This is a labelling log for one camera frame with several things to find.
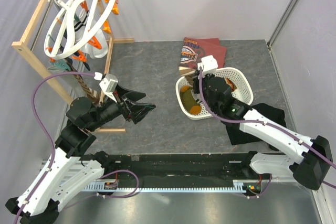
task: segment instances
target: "metal pole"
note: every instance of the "metal pole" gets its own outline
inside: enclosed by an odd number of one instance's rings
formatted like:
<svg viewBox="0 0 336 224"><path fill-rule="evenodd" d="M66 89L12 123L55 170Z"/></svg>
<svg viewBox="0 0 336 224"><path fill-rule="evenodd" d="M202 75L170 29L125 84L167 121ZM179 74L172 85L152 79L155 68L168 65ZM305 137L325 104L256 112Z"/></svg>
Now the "metal pole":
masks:
<svg viewBox="0 0 336 224"><path fill-rule="evenodd" d="M34 40L33 40L32 46L30 47L30 50L31 50L31 51L33 51L34 48L35 48L35 46L36 46L36 42L37 42L37 40L38 40L38 38L39 38L39 36L40 36L40 33L41 33L42 28L43 28L43 26L44 26L44 23L46 22L46 19L47 19L47 17L48 17L48 14L50 13L51 7L53 6L53 2L54 2L54 0L50 0L50 2L48 3L47 10L46 10L46 12L45 12L44 15L43 15L41 24L40 24L40 26L38 27L36 36L35 36L35 38L34 38Z"/></svg>
<svg viewBox="0 0 336 224"><path fill-rule="evenodd" d="M280 34L282 28L284 27L284 25L287 22L290 14L293 12L293 10L294 10L294 8L295 8L295 6L298 2L299 2L299 0L290 0L284 14L280 18L280 21L279 21L278 25L276 26L273 34L271 35L270 39L267 42L268 47L271 47L274 44L274 42L278 38L278 35Z"/></svg>

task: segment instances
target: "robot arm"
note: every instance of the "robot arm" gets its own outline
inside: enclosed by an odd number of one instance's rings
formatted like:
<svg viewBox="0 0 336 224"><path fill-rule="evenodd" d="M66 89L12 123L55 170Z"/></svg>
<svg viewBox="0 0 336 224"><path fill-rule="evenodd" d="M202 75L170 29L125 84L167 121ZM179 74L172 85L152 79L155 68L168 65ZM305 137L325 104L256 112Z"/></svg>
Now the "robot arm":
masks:
<svg viewBox="0 0 336 224"><path fill-rule="evenodd" d="M212 56L202 58L202 62L198 64L198 69L202 69L202 76L200 72L196 72L193 78L194 92L200 93L199 78L202 78L204 99L210 110L225 120L222 120L225 125L237 127L245 133L256 136L285 154L254 154L250 160L250 167L259 174L293 176L296 181L307 188L318 190L330 165L314 155L302 143L306 143L332 161L328 140L321 136L313 140L308 136L293 132L264 117L248 104L235 99L226 81L214 76L217 67L217 62Z"/></svg>
<svg viewBox="0 0 336 224"><path fill-rule="evenodd" d="M94 106L86 97L77 98L70 105L66 113L69 119L67 126L55 142L55 160L51 168L48 168L49 158L30 187L21 196L7 201L6 207L13 214L17 214L19 208L25 205L21 223L54 223L59 212L77 193L92 181L113 171L109 156L98 152L80 172L61 184L65 174L96 139L91 132L120 115L137 124L155 108L155 104L138 103L146 94L119 86L112 74L106 74L100 86L107 97L99 106ZM43 181L27 202L28 194L42 176L45 176Z"/></svg>

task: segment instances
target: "wooden frame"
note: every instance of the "wooden frame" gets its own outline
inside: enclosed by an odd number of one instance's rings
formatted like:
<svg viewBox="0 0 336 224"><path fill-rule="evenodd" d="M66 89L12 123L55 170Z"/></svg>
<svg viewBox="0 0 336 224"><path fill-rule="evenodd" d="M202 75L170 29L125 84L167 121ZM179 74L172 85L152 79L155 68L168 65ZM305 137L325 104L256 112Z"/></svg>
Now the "wooden frame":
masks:
<svg viewBox="0 0 336 224"><path fill-rule="evenodd" d="M42 64L42 62L34 55L31 49L28 47L28 44L32 38L32 35L37 27L38 21L40 20L44 9L48 3L48 0L40 0L37 4L37 7L30 18L30 21L21 36L20 41L15 41L12 43L12 47L31 65L31 67L42 77L46 78L51 75L47 68ZM99 2L98 8L100 13L104 11L104 6L102 2ZM134 42L134 39L115 39L112 29L111 34L107 40L109 43L108 54L106 57L106 65L104 73L107 73L110 70L112 51L114 43L130 43ZM63 86L56 80L50 79L47 81L48 84L56 91L57 94L68 104L73 101L73 98L68 94L68 92L63 88ZM101 92L100 101L103 99L103 93ZM97 129L96 132L125 132L125 129Z"/></svg>

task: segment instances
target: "gray floor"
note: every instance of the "gray floor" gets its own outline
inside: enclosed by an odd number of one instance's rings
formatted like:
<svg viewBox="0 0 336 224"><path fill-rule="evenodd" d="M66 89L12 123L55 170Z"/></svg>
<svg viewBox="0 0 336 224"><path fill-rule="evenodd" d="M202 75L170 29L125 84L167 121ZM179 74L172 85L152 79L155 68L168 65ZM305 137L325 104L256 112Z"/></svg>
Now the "gray floor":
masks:
<svg viewBox="0 0 336 224"><path fill-rule="evenodd" d="M275 69L264 40L226 40L225 67L243 72L253 90L256 103L283 109L291 129L290 117ZM180 109L175 93L182 42L136 42L115 44L110 73L119 83L148 97L143 101L156 109L137 125L119 117L105 127L124 127L126 133L100 133L88 153L104 150L109 154L136 153L229 153L269 152L266 143L231 146L225 127L216 119L192 121ZM91 70L102 71L105 58L90 60ZM88 83L98 89L98 82Z"/></svg>
<svg viewBox="0 0 336 224"><path fill-rule="evenodd" d="M80 193L70 204L91 193ZM260 199L226 193L139 193L93 197L63 210L55 224L321 224L310 190L272 183Z"/></svg>

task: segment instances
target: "white laundry basket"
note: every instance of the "white laundry basket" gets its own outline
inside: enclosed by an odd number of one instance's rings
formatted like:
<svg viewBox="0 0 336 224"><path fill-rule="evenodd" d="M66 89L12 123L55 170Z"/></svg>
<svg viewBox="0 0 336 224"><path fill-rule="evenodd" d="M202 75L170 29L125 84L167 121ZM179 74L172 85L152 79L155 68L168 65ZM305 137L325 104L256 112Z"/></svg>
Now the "white laundry basket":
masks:
<svg viewBox="0 0 336 224"><path fill-rule="evenodd" d="M219 68L216 70L215 76L223 77L223 78L226 77L230 81L232 81L234 85L237 87L237 89L234 92L232 92L232 96L242 102L245 102L251 105L251 103L253 102L252 89L242 72L240 72L236 68ZM180 104L180 107L183 113L186 114L186 116L190 118L191 120L211 118L212 115L210 115L210 113L207 112L207 110L203 106L203 103L201 103L202 110L197 115L191 115L189 112L186 111L186 109L184 108L182 104L181 97L180 97L180 90L181 90L181 87L183 86L190 86L189 82L187 81L185 77L179 78L175 86L178 103Z"/></svg>

